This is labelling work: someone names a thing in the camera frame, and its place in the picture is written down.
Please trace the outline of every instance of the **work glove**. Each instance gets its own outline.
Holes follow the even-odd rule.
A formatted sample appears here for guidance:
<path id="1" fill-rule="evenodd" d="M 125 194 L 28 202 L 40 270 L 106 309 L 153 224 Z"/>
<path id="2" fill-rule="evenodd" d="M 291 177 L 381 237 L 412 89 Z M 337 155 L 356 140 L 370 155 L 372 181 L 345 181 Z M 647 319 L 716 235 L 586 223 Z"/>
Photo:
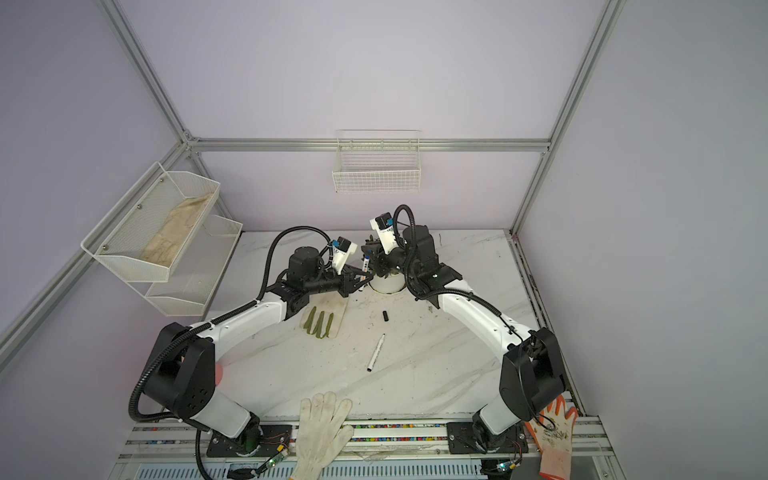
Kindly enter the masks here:
<path id="1" fill-rule="evenodd" d="M 554 424 L 554 430 L 547 430 L 535 421 L 525 423 L 536 441 L 536 446 L 541 450 L 541 468 L 538 474 L 550 480 L 569 480 L 573 451 L 571 439 L 574 434 L 574 424 L 578 418 L 576 408 L 571 407 L 566 413 L 565 399 L 560 395 L 541 413 L 552 420 L 550 422 L 540 417 L 541 423 L 548 428 Z"/>
<path id="2" fill-rule="evenodd" d="M 292 480 L 317 480 L 352 438 L 355 429 L 341 424 L 352 409 L 352 400 L 344 399 L 336 409 L 336 394 L 318 393 L 310 401 L 301 401 L 299 435 L 296 438 L 296 467 Z"/>

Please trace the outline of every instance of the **whiteboard marker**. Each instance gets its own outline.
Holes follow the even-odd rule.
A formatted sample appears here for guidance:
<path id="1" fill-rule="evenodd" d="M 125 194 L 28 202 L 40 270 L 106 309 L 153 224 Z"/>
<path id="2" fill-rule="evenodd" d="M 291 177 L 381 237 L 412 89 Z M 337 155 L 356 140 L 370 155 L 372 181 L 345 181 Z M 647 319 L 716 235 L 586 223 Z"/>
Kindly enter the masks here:
<path id="1" fill-rule="evenodd" d="M 379 356 L 379 351 L 382 349 L 382 345 L 384 344 L 384 334 L 382 333 L 382 338 L 379 339 L 379 345 L 376 345 L 376 350 L 373 351 L 373 356 L 371 357 L 371 361 L 368 363 L 368 371 L 373 371 L 373 363 L 376 361 L 376 357 Z"/>

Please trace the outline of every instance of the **robotic arm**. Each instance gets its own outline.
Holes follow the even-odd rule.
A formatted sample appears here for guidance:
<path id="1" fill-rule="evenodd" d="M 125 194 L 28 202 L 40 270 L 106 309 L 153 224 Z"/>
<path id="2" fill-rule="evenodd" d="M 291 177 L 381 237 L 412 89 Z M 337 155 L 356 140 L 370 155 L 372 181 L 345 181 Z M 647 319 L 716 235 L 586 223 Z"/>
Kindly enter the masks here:
<path id="1" fill-rule="evenodd" d="M 163 328 L 131 396 L 131 418 L 139 422 L 179 418 L 199 429 L 220 432 L 233 440 L 237 453 L 248 455 L 260 442 L 259 418 L 216 390 L 215 362 L 262 328 L 296 315 L 309 303 L 310 295 L 338 291 L 346 297 L 372 280 L 374 274 L 386 276 L 393 271 L 404 274 L 406 286 L 417 300 L 428 300 L 458 318 L 502 362 L 498 394 L 473 417 L 478 445 L 490 451 L 511 426 L 534 418 L 566 387 L 554 335 L 546 329 L 534 331 L 516 323 L 476 296 L 458 272 L 439 262 L 429 229 L 415 225 L 407 206 L 398 207 L 396 216 L 401 210 L 411 220 L 402 237 L 390 214 L 371 220 L 379 238 L 371 237 L 362 246 L 370 271 L 346 265 L 357 245 L 342 237 L 327 247 L 332 252 L 327 263 L 322 258 L 325 250 L 300 247 L 277 281 L 262 287 L 257 300 L 210 322 L 190 327 L 172 323 Z M 270 260 L 267 262 L 265 279 Z M 137 401 L 141 393 L 168 412 L 140 414 Z"/>

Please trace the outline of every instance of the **table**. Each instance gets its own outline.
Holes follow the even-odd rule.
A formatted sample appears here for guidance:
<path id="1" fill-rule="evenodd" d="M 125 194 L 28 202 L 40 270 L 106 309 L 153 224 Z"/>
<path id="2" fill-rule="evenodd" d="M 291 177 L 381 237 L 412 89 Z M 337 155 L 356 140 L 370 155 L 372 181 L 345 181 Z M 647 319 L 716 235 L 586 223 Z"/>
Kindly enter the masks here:
<path id="1" fill-rule="evenodd" d="M 361 244 L 369 231 L 328 232 Z M 440 261 L 513 319 L 538 328 L 503 230 L 434 230 Z M 207 319 L 253 299 L 276 232 L 246 232 L 234 251 Z M 270 283 L 302 246 L 323 246 L 313 232 L 286 235 L 276 248 Z M 361 255 L 350 264 L 361 266 Z M 390 321 L 385 323 L 382 311 Z M 297 420 L 303 398 L 332 390 L 354 402 L 350 419 L 468 418 L 498 391 L 500 365 L 457 319 L 404 290 L 385 296 L 366 287 L 349 298 L 335 339 L 299 329 L 301 313 L 264 329 L 222 359 L 219 389 L 264 420 Z M 373 372 L 366 366 L 386 340 Z"/>

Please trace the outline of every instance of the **glove cuff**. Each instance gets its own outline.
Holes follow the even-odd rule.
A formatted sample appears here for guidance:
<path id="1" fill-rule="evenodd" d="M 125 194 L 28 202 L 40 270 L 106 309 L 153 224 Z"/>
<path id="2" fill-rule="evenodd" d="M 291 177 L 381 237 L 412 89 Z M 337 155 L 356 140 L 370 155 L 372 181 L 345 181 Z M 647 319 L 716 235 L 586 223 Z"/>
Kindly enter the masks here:
<path id="1" fill-rule="evenodd" d="M 290 477 L 292 480 L 317 480 L 322 471 L 323 467 L 317 464 L 298 460 Z"/>

